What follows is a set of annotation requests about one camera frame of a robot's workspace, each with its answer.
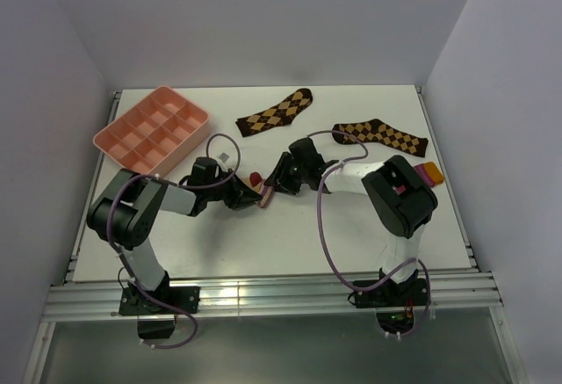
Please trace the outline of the tan maroon purple-striped sock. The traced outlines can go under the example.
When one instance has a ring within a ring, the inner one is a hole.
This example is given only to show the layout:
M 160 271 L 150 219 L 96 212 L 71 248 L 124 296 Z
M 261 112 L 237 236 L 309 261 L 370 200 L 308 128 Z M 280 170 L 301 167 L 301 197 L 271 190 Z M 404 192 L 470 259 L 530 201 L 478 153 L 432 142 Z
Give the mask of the tan maroon purple-striped sock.
M 261 196 L 256 202 L 260 208 L 266 208 L 274 194 L 274 188 L 265 184 L 265 180 L 258 172 L 252 172 L 248 177 L 249 187 Z

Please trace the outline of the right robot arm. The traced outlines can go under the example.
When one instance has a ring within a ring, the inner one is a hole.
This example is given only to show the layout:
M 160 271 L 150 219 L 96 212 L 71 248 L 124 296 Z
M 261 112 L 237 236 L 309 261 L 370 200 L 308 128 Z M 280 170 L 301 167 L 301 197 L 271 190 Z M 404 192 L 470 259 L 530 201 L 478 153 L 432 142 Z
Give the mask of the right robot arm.
M 374 285 L 358 287 L 337 270 L 329 253 L 322 220 L 322 196 L 335 192 L 354 193 L 369 198 L 380 223 L 389 233 L 387 253 L 380 268 L 380 294 L 397 305 L 411 291 L 409 281 L 417 278 L 419 247 L 425 225 L 438 207 L 437 197 L 414 167 L 403 157 L 384 162 L 364 163 L 360 156 L 326 162 L 317 156 L 310 163 L 284 152 L 274 171 L 265 180 L 276 192 L 299 193 L 303 184 L 317 192 L 316 217 L 321 247 L 330 269 L 348 288 L 360 292 Z

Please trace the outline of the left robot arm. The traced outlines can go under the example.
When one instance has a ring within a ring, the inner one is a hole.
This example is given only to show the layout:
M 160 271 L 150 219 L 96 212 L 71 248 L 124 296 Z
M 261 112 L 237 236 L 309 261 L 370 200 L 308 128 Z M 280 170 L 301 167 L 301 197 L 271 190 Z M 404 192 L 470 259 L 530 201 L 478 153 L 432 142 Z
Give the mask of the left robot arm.
M 168 273 L 149 239 L 157 215 L 166 211 L 195 217 L 210 202 L 219 201 L 237 210 L 261 199 L 260 193 L 231 170 L 219 166 L 195 168 L 178 185 L 122 169 L 90 206 L 86 222 L 140 282 L 140 304 L 151 313 L 161 313 L 171 302 L 171 291 L 164 285 Z

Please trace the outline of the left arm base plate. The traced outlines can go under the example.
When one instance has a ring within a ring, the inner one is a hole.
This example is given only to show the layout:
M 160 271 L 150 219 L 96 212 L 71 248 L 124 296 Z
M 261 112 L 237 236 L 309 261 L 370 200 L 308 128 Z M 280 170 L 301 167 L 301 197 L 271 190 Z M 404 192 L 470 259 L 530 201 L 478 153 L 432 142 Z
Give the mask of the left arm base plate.
M 157 296 L 141 293 L 135 286 L 127 287 L 121 294 L 119 315 L 179 315 L 196 314 L 199 303 L 199 286 L 173 286 Z

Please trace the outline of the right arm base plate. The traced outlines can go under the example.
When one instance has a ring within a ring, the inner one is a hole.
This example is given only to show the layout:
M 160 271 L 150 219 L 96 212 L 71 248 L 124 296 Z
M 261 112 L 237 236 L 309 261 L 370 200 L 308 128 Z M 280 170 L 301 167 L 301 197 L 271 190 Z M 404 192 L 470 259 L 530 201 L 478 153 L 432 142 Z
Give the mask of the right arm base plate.
M 389 280 L 368 293 L 352 292 L 348 302 L 355 308 L 422 307 L 428 301 L 426 279 L 414 279 L 396 284 Z

